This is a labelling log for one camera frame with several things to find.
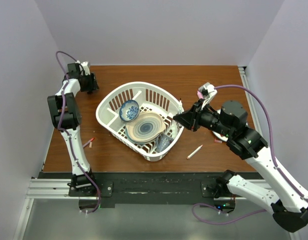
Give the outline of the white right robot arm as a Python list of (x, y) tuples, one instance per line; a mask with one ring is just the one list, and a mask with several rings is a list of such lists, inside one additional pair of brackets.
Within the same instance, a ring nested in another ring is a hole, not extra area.
[(173, 119), (195, 132), (204, 127), (227, 137), (226, 145), (235, 155), (251, 165), (270, 185), (271, 190), (259, 187), (231, 170), (221, 174), (215, 183), (216, 196), (239, 195), (270, 213), (284, 230), (294, 233), (308, 224), (308, 191), (271, 156), (264, 138), (247, 126), (248, 113), (237, 101), (225, 102), (220, 112), (202, 100), (190, 110)]

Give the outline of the white black marker pen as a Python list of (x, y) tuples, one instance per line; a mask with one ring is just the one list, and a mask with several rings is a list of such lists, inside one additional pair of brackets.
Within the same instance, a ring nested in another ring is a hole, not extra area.
[(182, 99), (179, 99), (179, 110), (178, 110), (178, 114), (183, 112), (183, 104), (182, 104)]

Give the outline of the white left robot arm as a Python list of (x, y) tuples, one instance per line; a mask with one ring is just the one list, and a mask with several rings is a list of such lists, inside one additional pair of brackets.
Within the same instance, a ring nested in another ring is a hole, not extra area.
[(100, 189), (81, 141), (82, 116), (75, 97), (78, 92), (91, 93), (97, 89), (95, 77), (90, 74), (64, 79), (60, 90), (47, 97), (52, 124), (63, 137), (71, 161), (72, 177), (69, 187), (86, 196), (99, 195)]

